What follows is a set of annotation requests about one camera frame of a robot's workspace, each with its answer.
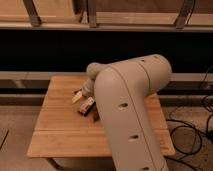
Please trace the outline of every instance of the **cable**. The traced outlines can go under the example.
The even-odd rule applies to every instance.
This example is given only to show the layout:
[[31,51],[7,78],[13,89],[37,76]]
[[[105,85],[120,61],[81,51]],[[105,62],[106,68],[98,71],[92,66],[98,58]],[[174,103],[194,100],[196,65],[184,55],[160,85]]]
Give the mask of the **cable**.
[[212,69],[213,69],[213,65],[211,65],[211,66],[206,70],[204,79],[201,81],[201,83],[200,83],[200,85],[199,85],[199,87],[198,87],[199,90],[201,90],[201,87],[202,87],[203,83],[205,82],[205,80],[206,80],[206,78],[207,78],[207,76],[208,76],[209,71],[211,71]]
[[187,125],[181,125],[181,126],[178,126],[178,127],[174,128],[174,129],[171,131],[171,136],[173,136],[173,134],[175,133],[175,131],[177,131],[177,130],[180,129],[180,128],[190,128],[190,129],[193,129],[194,132],[195,132],[195,137],[197,137],[197,136],[199,137],[199,146],[198,146],[198,148],[197,148],[195,151],[193,151],[194,145],[195,145],[195,141],[196,141],[196,138],[194,138],[193,146],[192,146],[192,149],[191,149],[190,152],[185,152],[185,151],[181,150],[180,148],[178,148],[178,147],[174,144],[175,149],[176,149],[178,152],[180,152],[180,153],[182,153],[182,154],[185,154],[186,156],[197,154],[197,153],[201,150],[201,148],[202,148],[202,146],[203,146],[202,137],[201,137],[200,133],[199,133],[199,132],[197,131],[197,129],[194,128],[194,127],[191,127],[191,126],[189,127],[189,126],[187,126]]
[[186,121],[182,121],[182,120],[177,120],[177,119],[166,119],[166,121],[167,121],[167,122],[178,122],[178,123],[185,124],[185,125],[187,125],[188,127],[192,128],[192,129],[194,129],[194,130],[196,130],[196,131],[199,132],[200,134],[205,135],[205,132],[203,132],[203,131],[197,129],[197,128],[195,127],[195,125],[193,125],[193,124],[190,123],[190,122],[186,122]]
[[209,123],[211,118],[213,118],[213,108],[211,107],[212,104],[208,104],[207,105],[207,100],[208,97],[210,97],[211,95],[207,95],[205,96],[202,100],[201,100],[201,104],[204,107],[204,109],[206,109],[208,112],[211,113],[211,115],[209,115],[209,117],[206,120],[206,130],[205,130],[205,134],[206,137],[213,143],[213,130],[209,130]]
[[172,114],[174,114],[179,108],[181,108],[182,106],[178,106],[175,109],[173,109],[171,112],[169,112],[169,119],[172,119]]
[[192,169],[193,171],[198,171],[196,169],[196,167],[194,167],[194,166],[192,166],[192,165],[190,165],[190,164],[188,164],[188,163],[186,163],[186,162],[184,162],[182,160],[177,160],[177,159],[174,159],[174,158],[171,158],[171,157],[165,157],[165,158],[168,159],[168,160],[175,161],[175,162],[178,162],[180,164],[183,164],[183,165],[189,167],[190,169]]

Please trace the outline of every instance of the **table top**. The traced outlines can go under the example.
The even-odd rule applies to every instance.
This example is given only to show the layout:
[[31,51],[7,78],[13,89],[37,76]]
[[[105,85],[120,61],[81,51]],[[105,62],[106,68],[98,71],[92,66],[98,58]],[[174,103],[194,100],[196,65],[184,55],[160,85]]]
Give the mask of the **table top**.
[[[72,104],[74,91],[86,76],[54,76],[45,96],[28,149],[28,157],[109,157],[111,152],[100,121],[92,112],[77,111],[83,100]],[[174,147],[157,95],[146,99],[153,131],[162,154],[174,155]]]

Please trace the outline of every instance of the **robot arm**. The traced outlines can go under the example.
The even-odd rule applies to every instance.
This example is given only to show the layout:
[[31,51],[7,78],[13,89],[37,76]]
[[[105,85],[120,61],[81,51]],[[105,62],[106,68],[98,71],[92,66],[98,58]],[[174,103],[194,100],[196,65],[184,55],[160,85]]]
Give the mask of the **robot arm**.
[[150,55],[94,66],[88,67],[95,71],[90,81],[94,83],[97,109],[116,169],[167,171],[144,99],[170,80],[168,61],[160,55]]

